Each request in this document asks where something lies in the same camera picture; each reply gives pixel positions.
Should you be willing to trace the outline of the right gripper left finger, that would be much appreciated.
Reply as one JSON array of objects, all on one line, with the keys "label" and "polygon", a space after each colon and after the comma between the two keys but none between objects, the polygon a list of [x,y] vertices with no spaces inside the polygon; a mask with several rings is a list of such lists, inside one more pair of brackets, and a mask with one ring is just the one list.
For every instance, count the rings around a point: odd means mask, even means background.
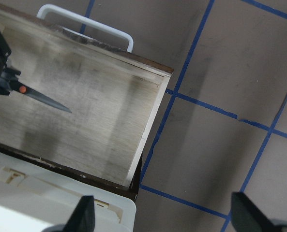
[{"label": "right gripper left finger", "polygon": [[93,232],[95,229],[94,197],[82,196],[65,225],[66,232]]}]

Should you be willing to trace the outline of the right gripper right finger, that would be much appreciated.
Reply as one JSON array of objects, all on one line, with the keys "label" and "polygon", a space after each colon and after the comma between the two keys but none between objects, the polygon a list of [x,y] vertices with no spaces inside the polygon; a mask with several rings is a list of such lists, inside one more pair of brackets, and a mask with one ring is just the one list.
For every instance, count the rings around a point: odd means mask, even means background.
[{"label": "right gripper right finger", "polygon": [[231,194],[231,224],[236,232],[279,231],[243,192]]}]

